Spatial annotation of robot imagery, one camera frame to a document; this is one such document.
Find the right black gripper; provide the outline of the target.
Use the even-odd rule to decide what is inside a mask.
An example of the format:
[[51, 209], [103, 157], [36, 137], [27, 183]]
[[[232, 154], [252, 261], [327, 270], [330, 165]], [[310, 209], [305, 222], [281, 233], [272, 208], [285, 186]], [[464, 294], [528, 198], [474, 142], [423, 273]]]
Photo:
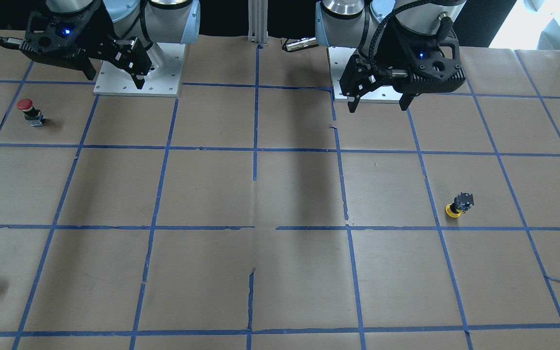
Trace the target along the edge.
[[47, 9], [30, 13], [20, 51], [34, 62], [79, 70], [89, 81], [96, 77], [91, 58], [132, 74], [143, 89], [152, 62], [138, 37], [121, 38], [106, 9], [82, 9], [61, 14]]

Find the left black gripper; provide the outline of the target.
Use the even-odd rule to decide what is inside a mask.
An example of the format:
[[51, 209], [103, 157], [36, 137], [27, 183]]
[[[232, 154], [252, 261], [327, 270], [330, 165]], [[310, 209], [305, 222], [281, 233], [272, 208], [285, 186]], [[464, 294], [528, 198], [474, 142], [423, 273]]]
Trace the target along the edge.
[[397, 18], [389, 20], [372, 58], [352, 55], [340, 78], [349, 113], [356, 112], [361, 97], [381, 86], [401, 93], [399, 106], [407, 111], [414, 95], [453, 92], [464, 82], [451, 18], [437, 19], [433, 35], [414, 33]]

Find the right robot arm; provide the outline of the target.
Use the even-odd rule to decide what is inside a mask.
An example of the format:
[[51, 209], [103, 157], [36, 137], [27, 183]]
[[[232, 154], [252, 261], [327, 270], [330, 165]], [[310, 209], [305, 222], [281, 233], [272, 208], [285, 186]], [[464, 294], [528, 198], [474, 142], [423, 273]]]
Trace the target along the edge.
[[80, 71], [96, 95], [176, 97], [197, 0], [38, 0], [23, 38], [0, 38], [31, 61]]

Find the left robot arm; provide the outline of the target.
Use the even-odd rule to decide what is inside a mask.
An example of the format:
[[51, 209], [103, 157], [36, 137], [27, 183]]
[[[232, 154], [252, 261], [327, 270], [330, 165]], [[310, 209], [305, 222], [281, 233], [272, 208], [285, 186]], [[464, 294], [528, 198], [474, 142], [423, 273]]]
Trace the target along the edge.
[[354, 49], [339, 81], [349, 112], [383, 86], [401, 94], [403, 111], [421, 94], [460, 88], [466, 76], [453, 26], [464, 6], [464, 0], [317, 2], [318, 44]]

